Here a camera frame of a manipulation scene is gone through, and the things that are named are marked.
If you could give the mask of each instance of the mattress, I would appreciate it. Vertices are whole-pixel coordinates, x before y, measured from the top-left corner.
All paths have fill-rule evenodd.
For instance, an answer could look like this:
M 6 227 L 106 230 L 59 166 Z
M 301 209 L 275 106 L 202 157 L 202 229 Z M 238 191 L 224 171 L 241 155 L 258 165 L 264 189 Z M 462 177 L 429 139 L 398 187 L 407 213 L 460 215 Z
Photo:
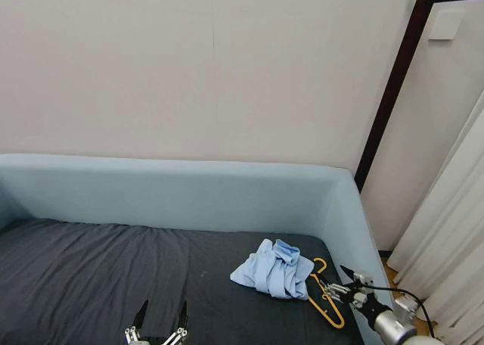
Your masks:
M 160 337 L 187 301 L 190 345 L 363 343 L 348 306 L 338 305 L 346 326 L 337 330 L 309 301 L 230 281 L 264 238 L 325 258 L 325 277 L 340 282 L 324 243 L 308 235 L 14 222 L 0 232 L 0 343 L 126 343 L 124 329 L 146 299 L 141 333 Z M 313 297 L 318 291 L 309 285 Z

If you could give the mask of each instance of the wall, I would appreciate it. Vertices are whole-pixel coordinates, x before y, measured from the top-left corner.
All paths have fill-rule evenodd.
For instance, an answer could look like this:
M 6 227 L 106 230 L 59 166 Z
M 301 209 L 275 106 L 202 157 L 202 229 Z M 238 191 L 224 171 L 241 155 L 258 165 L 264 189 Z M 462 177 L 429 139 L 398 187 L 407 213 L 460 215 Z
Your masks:
M 466 11 L 456 38 L 429 41 L 440 8 Z M 375 240 L 394 247 L 484 89 L 484 1 L 437 5 L 362 192 Z
M 358 165 L 409 0 L 0 0 L 0 152 Z

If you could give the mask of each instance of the bed frame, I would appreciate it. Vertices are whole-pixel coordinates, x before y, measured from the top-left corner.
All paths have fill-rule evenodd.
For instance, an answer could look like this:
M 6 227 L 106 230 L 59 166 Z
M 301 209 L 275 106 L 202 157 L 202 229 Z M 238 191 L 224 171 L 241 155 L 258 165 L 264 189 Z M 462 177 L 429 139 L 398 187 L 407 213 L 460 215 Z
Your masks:
M 369 272 L 375 285 L 388 286 L 346 169 L 0 155 L 0 226 L 33 218 L 313 235 L 325 242 L 336 266 Z M 392 305 L 388 293 L 379 298 Z M 355 312 L 355 318 L 366 344 L 381 343 L 362 315 Z

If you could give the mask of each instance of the wooden floor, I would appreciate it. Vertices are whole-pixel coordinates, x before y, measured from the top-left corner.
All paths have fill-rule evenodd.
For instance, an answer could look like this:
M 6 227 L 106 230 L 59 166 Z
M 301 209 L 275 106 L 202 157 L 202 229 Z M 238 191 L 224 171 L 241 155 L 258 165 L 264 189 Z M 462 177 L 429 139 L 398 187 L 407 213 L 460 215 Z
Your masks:
M 385 267 L 386 277 L 388 278 L 388 282 L 390 283 L 390 287 L 397 288 L 396 285 L 393 283 L 393 279 L 395 278 L 397 272 L 391 269 L 386 265 L 386 258 L 381 259 L 383 262 L 383 266 Z M 392 292 L 395 298 L 403 296 L 398 292 Z M 417 328 L 417 333 L 421 336 L 428 336 L 429 335 L 429 328 L 427 327 L 427 323 L 420 319 L 415 319 L 415 327 Z

